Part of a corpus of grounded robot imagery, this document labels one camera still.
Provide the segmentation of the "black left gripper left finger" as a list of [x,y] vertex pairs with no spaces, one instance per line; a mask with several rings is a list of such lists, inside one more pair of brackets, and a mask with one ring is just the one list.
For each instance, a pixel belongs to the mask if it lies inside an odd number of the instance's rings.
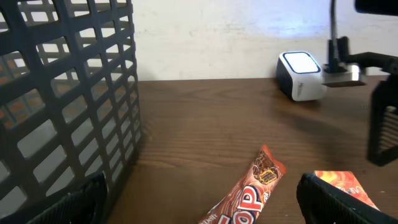
[[108,195],[102,172],[86,177],[83,184],[66,193],[53,205],[30,219],[28,224],[101,223]]

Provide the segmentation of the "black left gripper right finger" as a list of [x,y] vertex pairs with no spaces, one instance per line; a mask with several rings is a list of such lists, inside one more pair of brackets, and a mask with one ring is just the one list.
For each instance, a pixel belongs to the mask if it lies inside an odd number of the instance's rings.
[[306,224],[397,224],[393,218],[314,174],[302,175],[297,201]]

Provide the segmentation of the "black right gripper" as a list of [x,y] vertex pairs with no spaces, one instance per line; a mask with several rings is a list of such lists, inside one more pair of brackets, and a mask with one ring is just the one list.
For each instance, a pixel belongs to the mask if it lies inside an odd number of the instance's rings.
[[365,69],[380,68],[390,74],[379,82],[371,96],[371,115],[367,159],[377,166],[384,166],[397,159],[397,57],[364,52],[349,53],[349,38],[328,41],[328,66],[331,72],[349,63],[357,63]]

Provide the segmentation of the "orange white small packet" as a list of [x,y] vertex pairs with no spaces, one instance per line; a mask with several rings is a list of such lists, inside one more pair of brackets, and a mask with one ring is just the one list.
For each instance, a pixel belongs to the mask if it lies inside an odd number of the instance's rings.
[[351,171],[315,170],[314,174],[337,189],[379,210]]

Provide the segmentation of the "red brown candy bar wrapper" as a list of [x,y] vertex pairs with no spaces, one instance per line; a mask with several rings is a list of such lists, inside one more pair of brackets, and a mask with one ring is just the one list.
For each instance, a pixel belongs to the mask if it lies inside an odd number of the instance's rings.
[[285,173],[285,166],[263,145],[244,175],[199,224],[255,223]]

